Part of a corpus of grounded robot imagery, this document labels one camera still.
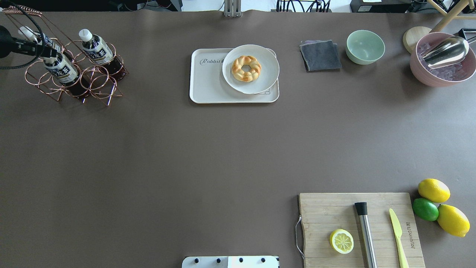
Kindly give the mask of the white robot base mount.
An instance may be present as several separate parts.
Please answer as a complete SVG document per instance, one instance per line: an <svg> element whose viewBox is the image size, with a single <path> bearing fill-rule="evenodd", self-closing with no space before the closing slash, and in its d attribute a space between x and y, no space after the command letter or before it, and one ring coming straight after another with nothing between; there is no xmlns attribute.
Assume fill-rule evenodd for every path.
<svg viewBox="0 0 476 268"><path fill-rule="evenodd" d="M182 261L182 268L279 268L278 256L189 256Z"/></svg>

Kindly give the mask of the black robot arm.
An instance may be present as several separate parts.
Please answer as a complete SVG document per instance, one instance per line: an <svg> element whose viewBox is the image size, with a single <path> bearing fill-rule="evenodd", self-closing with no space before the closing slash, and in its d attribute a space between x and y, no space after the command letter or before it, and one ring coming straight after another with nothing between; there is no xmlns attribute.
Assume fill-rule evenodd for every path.
<svg viewBox="0 0 476 268"><path fill-rule="evenodd" d="M56 57L59 51L53 48L44 47L40 52L42 46L33 41L14 38L10 32L3 26L0 26L0 57L4 58L11 52L30 56L39 57Z"/></svg>

